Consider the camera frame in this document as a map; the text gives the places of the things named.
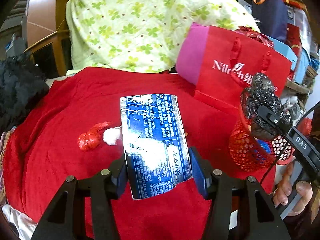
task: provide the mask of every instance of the leaf logo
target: leaf logo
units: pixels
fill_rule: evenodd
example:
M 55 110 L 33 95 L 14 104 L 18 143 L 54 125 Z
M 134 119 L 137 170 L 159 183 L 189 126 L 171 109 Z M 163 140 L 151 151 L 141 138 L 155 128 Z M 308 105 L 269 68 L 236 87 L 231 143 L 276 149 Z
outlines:
M 243 66 L 244 66 L 244 64 L 242 64 L 242 63 L 237 63 L 237 64 L 235 64 L 234 65 L 234 67 L 233 67 L 233 71 L 240 71 L 242 68 L 243 68 Z

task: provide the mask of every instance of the metal screw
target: metal screw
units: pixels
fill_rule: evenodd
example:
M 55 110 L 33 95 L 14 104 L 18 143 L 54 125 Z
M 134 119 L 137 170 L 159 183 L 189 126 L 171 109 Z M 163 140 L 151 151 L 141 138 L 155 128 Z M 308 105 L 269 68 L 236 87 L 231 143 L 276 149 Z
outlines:
M 248 177 L 248 181 L 254 183 L 254 182 L 256 182 L 257 180 L 256 180 L 256 178 L 255 178 L 254 176 L 249 176 L 249 177 Z
M 106 176 L 110 173 L 110 171 L 108 169 L 104 169 L 102 171 L 100 171 L 100 174 L 103 175 L 103 176 Z
M 222 171 L 218 170 L 218 169 L 215 169 L 215 170 L 213 170 L 213 174 L 217 175 L 217 176 L 220 176 L 222 174 Z
M 72 182 L 74 179 L 75 179 L 75 176 L 69 175 L 68 177 L 66 177 L 66 182 Z

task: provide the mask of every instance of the navy blue bag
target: navy blue bag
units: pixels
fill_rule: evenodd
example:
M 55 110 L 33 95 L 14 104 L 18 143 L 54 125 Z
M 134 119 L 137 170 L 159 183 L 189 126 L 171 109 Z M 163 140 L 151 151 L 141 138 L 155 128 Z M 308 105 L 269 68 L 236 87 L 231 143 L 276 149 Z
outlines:
M 252 16 L 261 22 L 261 33 L 278 41 L 287 38 L 288 8 L 282 0 L 253 0 Z

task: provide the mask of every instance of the magenta bag side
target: magenta bag side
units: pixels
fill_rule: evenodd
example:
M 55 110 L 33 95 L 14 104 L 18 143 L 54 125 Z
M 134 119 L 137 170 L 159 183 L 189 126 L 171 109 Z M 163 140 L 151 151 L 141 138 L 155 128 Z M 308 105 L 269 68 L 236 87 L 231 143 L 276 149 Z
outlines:
M 198 82 L 208 33 L 209 27 L 193 23 L 177 59 L 177 73 L 195 85 Z

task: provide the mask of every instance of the green floral fabric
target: green floral fabric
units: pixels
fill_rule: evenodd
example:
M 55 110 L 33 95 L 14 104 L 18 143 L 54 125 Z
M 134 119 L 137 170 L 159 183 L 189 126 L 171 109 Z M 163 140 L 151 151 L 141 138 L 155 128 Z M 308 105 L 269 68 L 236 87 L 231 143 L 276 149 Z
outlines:
M 253 17 L 235 0 L 70 0 L 73 68 L 158 73 L 174 66 L 192 22 L 230 30 Z

